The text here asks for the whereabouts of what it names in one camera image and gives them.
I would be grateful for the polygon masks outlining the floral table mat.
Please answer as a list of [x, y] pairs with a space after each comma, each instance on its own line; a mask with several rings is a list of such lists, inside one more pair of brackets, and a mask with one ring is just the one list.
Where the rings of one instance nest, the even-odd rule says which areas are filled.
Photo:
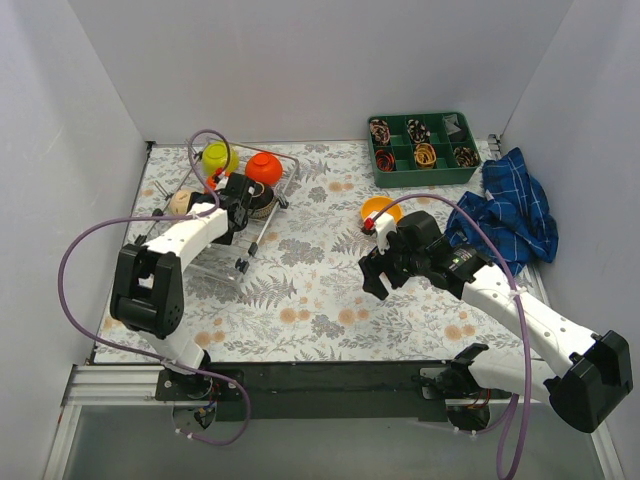
[[374, 245], [360, 229], [379, 194], [365, 142], [278, 144], [300, 162], [289, 206], [274, 216], [240, 288], [186, 270], [188, 333], [214, 360], [448, 359], [480, 342], [519, 354], [520, 340], [417, 278], [378, 300], [358, 260]]

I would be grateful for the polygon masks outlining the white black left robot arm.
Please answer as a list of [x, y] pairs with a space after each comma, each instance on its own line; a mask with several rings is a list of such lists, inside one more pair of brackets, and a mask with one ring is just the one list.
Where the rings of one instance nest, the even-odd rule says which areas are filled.
[[210, 244], [229, 245], [253, 211], [274, 199], [271, 187], [238, 173], [225, 177], [213, 193], [177, 192], [172, 211], [186, 218], [150, 241], [120, 250], [111, 317], [149, 343], [169, 370], [194, 376], [208, 355], [181, 325], [183, 273]]

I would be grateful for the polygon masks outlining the lime green bowl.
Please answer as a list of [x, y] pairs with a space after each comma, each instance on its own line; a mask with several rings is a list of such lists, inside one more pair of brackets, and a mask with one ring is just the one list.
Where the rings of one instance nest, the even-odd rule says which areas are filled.
[[213, 175], [218, 169], [227, 166], [226, 172], [235, 172], [239, 165], [239, 156], [231, 147], [231, 160], [228, 161], [227, 148], [223, 142], [215, 142], [207, 145], [202, 151], [203, 170], [207, 176]]

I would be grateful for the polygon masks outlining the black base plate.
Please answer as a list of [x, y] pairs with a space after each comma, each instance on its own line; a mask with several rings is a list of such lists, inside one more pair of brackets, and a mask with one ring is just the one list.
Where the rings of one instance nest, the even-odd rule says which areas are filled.
[[217, 419], [241, 421], [251, 402], [253, 420], [409, 418], [444, 421], [445, 401], [481, 389], [448, 361], [338, 361], [216, 363], [217, 375], [184, 375], [164, 368], [158, 401], [217, 402]]

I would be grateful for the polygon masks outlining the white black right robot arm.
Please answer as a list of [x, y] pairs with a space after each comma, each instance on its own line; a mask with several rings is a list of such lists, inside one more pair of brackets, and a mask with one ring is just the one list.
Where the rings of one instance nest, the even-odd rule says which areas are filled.
[[451, 245], [428, 213], [396, 220], [373, 211], [363, 230], [377, 242], [359, 261], [365, 292], [384, 300], [409, 279], [424, 277], [492, 317], [530, 348], [532, 358], [525, 361], [474, 343], [428, 378], [428, 387], [448, 396], [487, 389], [529, 393], [583, 433], [594, 432], [632, 391], [625, 338], [613, 330], [599, 335], [526, 290], [514, 291], [496, 262], [471, 245]]

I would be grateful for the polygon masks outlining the green compartment tray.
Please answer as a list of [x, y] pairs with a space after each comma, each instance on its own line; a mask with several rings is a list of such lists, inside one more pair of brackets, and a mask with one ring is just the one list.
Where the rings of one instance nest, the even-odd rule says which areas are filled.
[[465, 184], [481, 165], [470, 126], [460, 112], [375, 115], [367, 127], [378, 187]]

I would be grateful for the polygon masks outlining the beige bowl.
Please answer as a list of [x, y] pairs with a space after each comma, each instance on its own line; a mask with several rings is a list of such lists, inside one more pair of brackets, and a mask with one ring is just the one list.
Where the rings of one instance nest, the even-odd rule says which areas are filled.
[[171, 216], [186, 215], [190, 211], [195, 199], [199, 196], [199, 192], [192, 189], [178, 190], [169, 200], [169, 214]]

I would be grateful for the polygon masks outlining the black patterned bowl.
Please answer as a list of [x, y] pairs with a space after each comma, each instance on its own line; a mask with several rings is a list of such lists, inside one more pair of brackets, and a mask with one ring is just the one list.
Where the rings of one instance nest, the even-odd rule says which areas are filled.
[[277, 203], [274, 189], [268, 184], [257, 182], [249, 203], [248, 216], [256, 220], [266, 219]]

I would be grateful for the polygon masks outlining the yellow bowl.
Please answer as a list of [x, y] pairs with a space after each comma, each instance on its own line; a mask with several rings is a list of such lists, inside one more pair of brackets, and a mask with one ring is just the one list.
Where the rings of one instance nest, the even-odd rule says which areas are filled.
[[[391, 203], [392, 199], [386, 196], [374, 196], [367, 199], [360, 210], [363, 223], [366, 223], [367, 218], [371, 217], [374, 212], [381, 211]], [[404, 216], [403, 210], [400, 205], [394, 205], [390, 207], [386, 211], [386, 214], [393, 217], [395, 224], [397, 224], [398, 221]]]

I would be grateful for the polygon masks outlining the blue plaid cloth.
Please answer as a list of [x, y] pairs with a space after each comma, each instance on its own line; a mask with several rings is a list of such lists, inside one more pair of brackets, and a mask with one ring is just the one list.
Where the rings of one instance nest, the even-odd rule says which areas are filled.
[[482, 239], [487, 236], [514, 276], [536, 260], [553, 262], [559, 243], [557, 224], [520, 148], [484, 163], [482, 188], [481, 195], [465, 192], [451, 212], [445, 229], [450, 244], [469, 244], [496, 261]]

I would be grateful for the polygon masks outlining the orange bowl rear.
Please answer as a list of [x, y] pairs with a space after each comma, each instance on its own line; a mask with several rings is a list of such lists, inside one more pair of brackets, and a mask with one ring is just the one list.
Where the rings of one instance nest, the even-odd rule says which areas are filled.
[[283, 167], [276, 156], [261, 152], [249, 159], [245, 175], [256, 182], [273, 186], [281, 179]]

